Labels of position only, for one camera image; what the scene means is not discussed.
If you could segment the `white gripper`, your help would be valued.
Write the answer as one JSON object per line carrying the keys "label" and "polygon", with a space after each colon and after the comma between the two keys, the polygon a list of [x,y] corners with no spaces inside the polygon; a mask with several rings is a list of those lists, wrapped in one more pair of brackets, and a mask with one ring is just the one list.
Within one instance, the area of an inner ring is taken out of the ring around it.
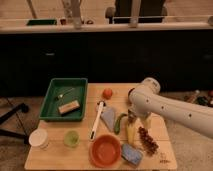
{"label": "white gripper", "polygon": [[128,111],[128,123],[133,124],[137,117],[143,121],[143,127],[148,130],[151,128],[151,115],[150,111],[139,110],[134,105],[129,107]]}

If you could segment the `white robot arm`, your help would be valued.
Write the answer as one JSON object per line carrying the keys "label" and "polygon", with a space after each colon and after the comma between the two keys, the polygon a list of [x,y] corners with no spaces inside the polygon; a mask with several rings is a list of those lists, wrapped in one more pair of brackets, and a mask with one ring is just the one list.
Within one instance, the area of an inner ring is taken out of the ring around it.
{"label": "white robot arm", "polygon": [[159,114],[213,139],[213,108],[166,98],[159,92],[159,82],[151,77],[130,91],[129,100],[138,117]]}

